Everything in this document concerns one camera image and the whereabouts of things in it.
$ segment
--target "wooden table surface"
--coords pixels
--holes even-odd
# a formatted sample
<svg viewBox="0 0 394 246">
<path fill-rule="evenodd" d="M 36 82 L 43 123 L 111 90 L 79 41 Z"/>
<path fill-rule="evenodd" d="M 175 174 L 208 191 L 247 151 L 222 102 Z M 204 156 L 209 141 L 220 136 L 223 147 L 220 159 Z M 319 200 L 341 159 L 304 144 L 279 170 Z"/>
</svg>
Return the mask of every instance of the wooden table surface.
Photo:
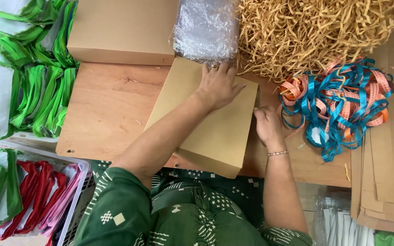
<svg viewBox="0 0 394 246">
<path fill-rule="evenodd" d="M 170 66 L 80 64 L 56 152 L 75 158 L 113 161 L 144 130 Z M 280 102 L 276 84 L 266 78 L 244 74 L 259 83 L 261 106 Z M 239 175 L 264 177 L 266 149 L 256 134 L 253 119 L 246 159 Z M 284 127 L 284 132 L 292 131 Z M 286 139 L 296 181 L 350 187 L 351 152 L 345 149 L 333 162 L 324 162 L 320 149 L 310 146 L 300 131 Z M 172 155 L 168 167 L 203 170 Z"/>
</svg>

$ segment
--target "box lid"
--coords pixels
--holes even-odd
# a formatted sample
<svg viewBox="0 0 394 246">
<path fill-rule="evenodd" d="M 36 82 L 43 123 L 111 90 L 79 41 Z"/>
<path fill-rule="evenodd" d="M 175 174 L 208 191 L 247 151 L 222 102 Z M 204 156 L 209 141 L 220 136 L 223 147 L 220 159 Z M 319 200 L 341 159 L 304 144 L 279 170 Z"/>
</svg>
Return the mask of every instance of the box lid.
<svg viewBox="0 0 394 246">
<path fill-rule="evenodd" d="M 177 0 L 79 1 L 68 50 L 80 61 L 171 65 L 177 7 Z"/>
<path fill-rule="evenodd" d="M 202 65 L 176 57 L 145 129 L 176 108 L 198 89 Z M 236 77 L 247 86 L 232 103 L 211 112 L 182 143 L 178 154 L 208 171 L 234 178 L 243 166 L 258 84 Z"/>
</svg>

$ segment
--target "woman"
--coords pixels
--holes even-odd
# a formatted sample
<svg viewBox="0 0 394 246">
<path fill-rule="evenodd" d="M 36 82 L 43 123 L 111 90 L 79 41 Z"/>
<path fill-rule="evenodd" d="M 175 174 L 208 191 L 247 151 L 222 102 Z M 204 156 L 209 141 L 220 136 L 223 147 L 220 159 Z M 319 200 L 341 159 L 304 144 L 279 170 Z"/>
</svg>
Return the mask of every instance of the woman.
<svg viewBox="0 0 394 246">
<path fill-rule="evenodd" d="M 75 246 L 312 245 L 274 109 L 254 109 L 268 153 L 279 153 L 268 157 L 265 179 L 162 169 L 201 120 L 246 86 L 233 86 L 235 75 L 226 63 L 204 64 L 194 94 L 117 161 L 93 163 L 96 192 Z"/>
</svg>

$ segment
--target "woman's left hand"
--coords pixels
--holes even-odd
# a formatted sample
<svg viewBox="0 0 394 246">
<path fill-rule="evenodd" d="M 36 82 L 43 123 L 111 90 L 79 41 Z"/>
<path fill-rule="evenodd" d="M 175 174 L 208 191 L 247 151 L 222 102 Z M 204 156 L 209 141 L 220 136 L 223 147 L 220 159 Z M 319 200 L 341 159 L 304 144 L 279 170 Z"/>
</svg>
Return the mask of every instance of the woman's left hand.
<svg viewBox="0 0 394 246">
<path fill-rule="evenodd" d="M 203 64 L 203 74 L 200 87 L 195 94 L 198 95 L 202 102 L 207 104 L 210 110 L 221 109 L 232 100 L 246 87 L 246 84 L 237 84 L 233 86 L 236 76 L 236 68 L 229 68 L 228 63 L 222 63 L 218 70 L 210 70 Z"/>
</svg>

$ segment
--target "bracelet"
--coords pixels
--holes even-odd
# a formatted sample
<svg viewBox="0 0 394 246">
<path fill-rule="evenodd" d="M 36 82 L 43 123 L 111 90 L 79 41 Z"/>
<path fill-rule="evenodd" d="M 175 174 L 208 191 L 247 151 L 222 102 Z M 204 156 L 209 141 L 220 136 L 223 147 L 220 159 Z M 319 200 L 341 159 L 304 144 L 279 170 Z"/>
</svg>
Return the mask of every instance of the bracelet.
<svg viewBox="0 0 394 246">
<path fill-rule="evenodd" d="M 267 153 L 267 156 L 273 156 L 273 155 L 278 155 L 278 154 L 288 154 L 288 153 L 290 153 L 288 150 L 284 150 L 282 152 Z"/>
</svg>

